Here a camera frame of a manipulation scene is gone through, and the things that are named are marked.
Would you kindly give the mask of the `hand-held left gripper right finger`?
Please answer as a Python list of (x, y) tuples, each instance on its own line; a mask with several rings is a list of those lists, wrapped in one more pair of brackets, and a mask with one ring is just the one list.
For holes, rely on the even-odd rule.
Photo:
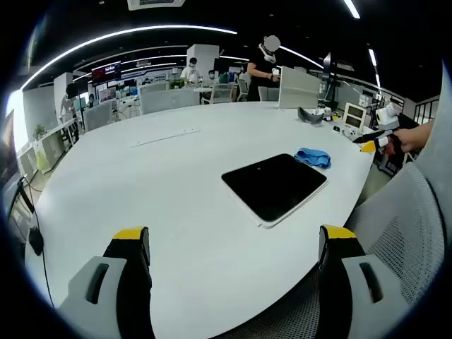
[(398, 276), (355, 233), (319, 230), (318, 338), (384, 338), (406, 313)]

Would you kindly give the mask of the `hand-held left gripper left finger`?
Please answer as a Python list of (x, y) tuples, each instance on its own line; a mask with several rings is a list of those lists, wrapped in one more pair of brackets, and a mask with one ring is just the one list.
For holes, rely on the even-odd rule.
[(147, 227), (116, 233), (69, 281), (58, 308), (82, 338), (154, 338)]

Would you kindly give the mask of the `person's right hand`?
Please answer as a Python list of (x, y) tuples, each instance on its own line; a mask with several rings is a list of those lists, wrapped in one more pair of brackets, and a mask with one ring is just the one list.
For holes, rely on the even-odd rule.
[(398, 129), (394, 135), (400, 140), (400, 147), (404, 153), (425, 147), (432, 131), (434, 120), (419, 125), (413, 129)]

